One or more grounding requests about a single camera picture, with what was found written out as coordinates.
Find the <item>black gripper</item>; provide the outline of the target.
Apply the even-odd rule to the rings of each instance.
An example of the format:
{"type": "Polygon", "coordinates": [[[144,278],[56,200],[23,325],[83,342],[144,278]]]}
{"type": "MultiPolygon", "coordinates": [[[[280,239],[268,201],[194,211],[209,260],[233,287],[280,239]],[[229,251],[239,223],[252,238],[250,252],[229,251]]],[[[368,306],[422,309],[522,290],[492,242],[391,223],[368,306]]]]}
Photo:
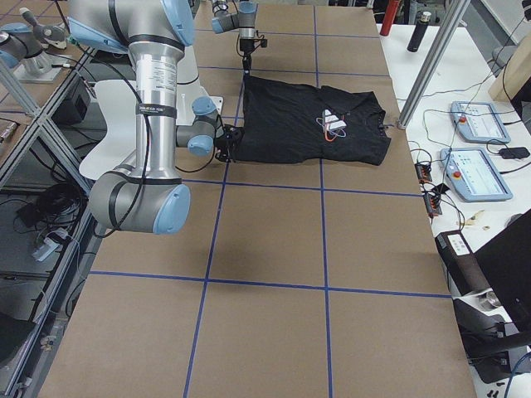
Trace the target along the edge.
{"type": "Polygon", "coordinates": [[[241,145],[245,130],[238,126],[223,126],[215,137],[215,159],[222,163],[234,163],[237,149],[241,145]]]}
{"type": "Polygon", "coordinates": [[[255,50],[255,41],[253,39],[239,38],[238,53],[242,57],[242,67],[245,75],[251,73],[251,54],[255,50]]]}

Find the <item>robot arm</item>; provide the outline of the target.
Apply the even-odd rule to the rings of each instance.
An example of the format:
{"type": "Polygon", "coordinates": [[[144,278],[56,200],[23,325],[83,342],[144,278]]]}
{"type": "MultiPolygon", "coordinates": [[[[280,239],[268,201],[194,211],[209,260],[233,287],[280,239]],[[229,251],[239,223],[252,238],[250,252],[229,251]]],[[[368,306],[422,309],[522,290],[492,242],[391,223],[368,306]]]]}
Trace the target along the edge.
{"type": "Polygon", "coordinates": [[[94,218],[110,231],[173,234],[186,222],[191,192],[178,173],[175,150],[215,153],[224,133],[208,95],[191,100],[193,120],[178,121],[178,70],[195,39],[188,1],[73,1],[71,35],[80,44],[129,56],[136,148],[98,177],[89,196],[94,218]]]}
{"type": "Polygon", "coordinates": [[[252,70],[252,54],[258,48],[267,48],[268,40],[256,28],[258,5],[253,1],[232,1],[234,11],[230,11],[228,1],[211,1],[212,30],[216,34],[237,31],[236,53],[241,58],[245,75],[252,70]]]}

